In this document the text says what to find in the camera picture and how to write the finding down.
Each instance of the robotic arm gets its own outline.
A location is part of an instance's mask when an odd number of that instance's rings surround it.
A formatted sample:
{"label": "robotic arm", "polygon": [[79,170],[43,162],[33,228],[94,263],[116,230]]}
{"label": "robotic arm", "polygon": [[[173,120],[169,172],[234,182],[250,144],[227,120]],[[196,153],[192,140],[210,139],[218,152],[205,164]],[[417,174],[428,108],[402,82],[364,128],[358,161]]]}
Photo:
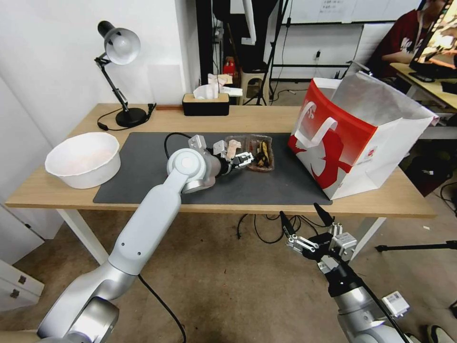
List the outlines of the robotic arm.
{"label": "robotic arm", "polygon": [[[325,212],[317,204],[315,207],[320,215]],[[286,245],[303,257],[318,262],[328,281],[328,293],[337,303],[339,325],[350,343],[412,343],[391,318],[402,316],[409,305],[398,292],[384,297],[381,303],[352,270],[348,263],[357,240],[343,232],[340,223],[332,223],[326,213],[327,218],[322,216],[322,220],[329,227],[328,232],[306,239],[295,234],[283,212],[280,216],[288,239]],[[394,327],[384,325],[386,320]]]}
{"label": "robotic arm", "polygon": [[181,206],[181,192],[211,187],[216,178],[253,161],[243,152],[229,160],[224,141],[212,154],[203,136],[189,139],[189,148],[170,156],[168,178],[152,188],[124,227],[108,260],[75,279],[55,302],[38,328],[43,342],[103,343],[109,337],[119,310],[109,300],[124,294],[141,272]]}

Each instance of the floor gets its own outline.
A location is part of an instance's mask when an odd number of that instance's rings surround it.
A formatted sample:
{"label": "floor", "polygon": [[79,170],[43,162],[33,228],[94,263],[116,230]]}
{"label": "floor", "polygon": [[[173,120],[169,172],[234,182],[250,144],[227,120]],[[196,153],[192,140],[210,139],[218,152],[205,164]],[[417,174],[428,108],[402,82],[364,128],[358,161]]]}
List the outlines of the floor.
{"label": "floor", "polygon": [[[278,90],[302,89],[280,84]],[[279,104],[300,104],[303,92],[280,94]],[[411,310],[400,319],[405,331],[421,335],[420,326],[437,323],[457,339],[456,319],[447,309],[457,298],[457,253],[428,250],[378,253],[378,244],[437,243],[456,238],[457,219],[437,196],[427,201],[432,220],[389,219],[353,263],[379,296],[399,290]],[[97,237],[111,251],[131,212],[81,211]],[[180,213],[142,275],[185,325],[189,342],[345,342],[337,307],[316,263],[305,260],[284,241],[266,245],[255,235],[253,217],[241,226],[239,215]],[[337,218],[354,232],[361,218]],[[258,216],[265,239],[275,239],[280,223]],[[313,235],[303,226],[304,237]],[[96,262],[65,225],[15,264],[45,283],[38,305],[0,313],[0,330],[36,328],[59,294]],[[114,302],[120,319],[109,342],[181,342],[167,312],[137,280]]]}

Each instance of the stool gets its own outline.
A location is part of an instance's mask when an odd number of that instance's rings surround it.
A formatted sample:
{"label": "stool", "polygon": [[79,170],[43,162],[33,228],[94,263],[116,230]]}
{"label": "stool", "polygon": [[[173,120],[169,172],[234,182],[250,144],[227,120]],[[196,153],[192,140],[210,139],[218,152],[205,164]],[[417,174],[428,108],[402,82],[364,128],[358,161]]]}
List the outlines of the stool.
{"label": "stool", "polygon": [[[253,72],[244,72],[241,70],[241,88],[243,90],[243,96],[238,98],[238,105],[244,104],[246,101],[248,101],[252,96],[256,95],[258,90],[260,89],[260,86],[262,84],[262,80],[264,77],[264,73],[258,72],[258,73],[253,73]],[[249,84],[251,80],[257,79],[258,81],[255,84]],[[267,78],[265,79],[265,84],[263,85],[263,98],[265,99],[265,102],[267,105],[269,105],[269,91],[268,91],[268,85],[270,85],[270,78],[267,73]],[[256,88],[254,91],[251,92],[251,95],[248,97],[248,88]],[[251,100],[251,102],[247,105],[255,105],[257,104],[257,97]],[[263,100],[260,100],[261,105],[265,105]]]}

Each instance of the table leg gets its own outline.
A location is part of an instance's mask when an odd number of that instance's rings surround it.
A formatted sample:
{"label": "table leg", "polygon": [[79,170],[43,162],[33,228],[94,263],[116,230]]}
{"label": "table leg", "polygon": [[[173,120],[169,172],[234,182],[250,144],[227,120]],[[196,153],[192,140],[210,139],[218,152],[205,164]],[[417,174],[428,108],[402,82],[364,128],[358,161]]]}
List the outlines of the table leg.
{"label": "table leg", "polygon": [[77,210],[57,209],[57,212],[62,216],[63,220],[73,230],[82,244],[92,254],[99,264],[104,263],[108,259],[108,253],[103,245],[94,235],[86,221]]}
{"label": "table leg", "polygon": [[406,93],[406,96],[408,98],[412,98],[416,94],[417,90],[418,88],[415,85],[411,85],[408,92]]}
{"label": "table leg", "polygon": [[387,218],[365,218],[363,222],[357,229],[355,234],[355,238],[357,239],[357,246],[354,254],[352,255],[351,260],[353,260],[357,254],[362,250],[362,248],[367,244],[371,237],[376,233],[379,227],[382,225],[383,222],[386,221]]}

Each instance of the computer monitor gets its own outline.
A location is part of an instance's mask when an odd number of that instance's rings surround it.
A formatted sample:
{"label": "computer monitor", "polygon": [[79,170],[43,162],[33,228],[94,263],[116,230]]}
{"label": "computer monitor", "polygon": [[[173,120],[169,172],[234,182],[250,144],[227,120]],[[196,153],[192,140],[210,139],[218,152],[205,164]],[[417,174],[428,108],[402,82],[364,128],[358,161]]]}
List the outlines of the computer monitor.
{"label": "computer monitor", "polygon": [[450,79],[457,78],[456,64],[457,0],[448,0],[414,55],[410,67],[424,76]]}

